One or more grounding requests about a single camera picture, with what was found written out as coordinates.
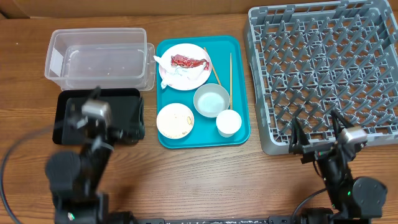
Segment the white napkin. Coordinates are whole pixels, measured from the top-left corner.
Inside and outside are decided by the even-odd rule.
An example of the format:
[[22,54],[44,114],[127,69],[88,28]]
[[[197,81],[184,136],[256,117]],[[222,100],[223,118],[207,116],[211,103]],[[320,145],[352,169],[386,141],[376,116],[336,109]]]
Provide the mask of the white napkin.
[[209,69],[204,70],[204,65],[195,68],[183,68],[171,65],[171,61],[166,58],[154,56],[154,60],[164,71],[161,75],[161,89],[171,87],[182,91],[193,90],[206,82],[210,75]]

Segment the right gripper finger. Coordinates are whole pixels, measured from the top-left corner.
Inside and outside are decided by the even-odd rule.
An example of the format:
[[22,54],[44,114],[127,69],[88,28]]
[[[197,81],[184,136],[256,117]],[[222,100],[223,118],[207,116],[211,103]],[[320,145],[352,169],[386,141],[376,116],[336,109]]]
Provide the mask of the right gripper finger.
[[298,119],[296,117],[294,117],[292,119],[292,134],[291,134],[291,140],[290,140],[290,144],[293,145],[302,145],[302,146],[306,146],[309,145],[309,141],[307,138],[307,135],[304,133],[300,122],[298,121]]
[[330,111],[330,115],[332,118],[332,125],[335,137],[338,137],[343,129],[352,128],[354,126],[347,119],[345,119],[342,114],[340,114],[336,110]]

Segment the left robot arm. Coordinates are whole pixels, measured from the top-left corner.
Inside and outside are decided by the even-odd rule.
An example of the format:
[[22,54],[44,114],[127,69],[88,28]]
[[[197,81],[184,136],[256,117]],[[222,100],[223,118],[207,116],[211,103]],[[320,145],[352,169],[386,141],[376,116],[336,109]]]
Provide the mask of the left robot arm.
[[137,223],[132,212],[110,212],[98,192],[115,146],[135,145],[145,136],[144,99],[136,88],[65,90],[58,96],[53,142],[81,146],[61,150],[45,165],[55,223]]

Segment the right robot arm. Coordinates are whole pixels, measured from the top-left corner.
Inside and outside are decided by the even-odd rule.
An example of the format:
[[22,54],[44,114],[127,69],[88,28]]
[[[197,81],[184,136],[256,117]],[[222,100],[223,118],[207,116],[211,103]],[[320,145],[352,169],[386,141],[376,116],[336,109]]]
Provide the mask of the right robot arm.
[[[294,210],[291,223],[371,223],[382,217],[387,187],[371,177],[354,178],[348,163],[367,144],[368,134],[337,111],[330,112],[336,140],[311,143],[297,118],[293,118],[289,152],[300,154],[301,163],[311,163],[325,187],[304,199]],[[302,207],[315,196],[327,192],[332,208]]]

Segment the red snack wrapper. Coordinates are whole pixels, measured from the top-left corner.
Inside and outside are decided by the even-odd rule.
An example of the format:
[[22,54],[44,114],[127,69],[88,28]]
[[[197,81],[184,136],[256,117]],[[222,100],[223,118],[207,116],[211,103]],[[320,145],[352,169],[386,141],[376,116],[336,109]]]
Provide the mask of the red snack wrapper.
[[204,65],[205,66],[204,70],[209,69],[209,62],[207,60],[205,59],[197,60],[179,54],[171,56],[171,65],[180,66],[183,68],[195,68]]

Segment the pink bowl with rice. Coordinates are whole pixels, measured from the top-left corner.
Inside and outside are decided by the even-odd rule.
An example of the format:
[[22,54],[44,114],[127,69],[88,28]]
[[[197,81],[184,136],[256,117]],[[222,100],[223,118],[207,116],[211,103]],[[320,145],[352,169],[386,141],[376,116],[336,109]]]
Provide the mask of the pink bowl with rice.
[[191,109],[181,103],[164,106],[156,119],[158,131],[169,139],[181,139],[187,136],[193,129],[194,122]]

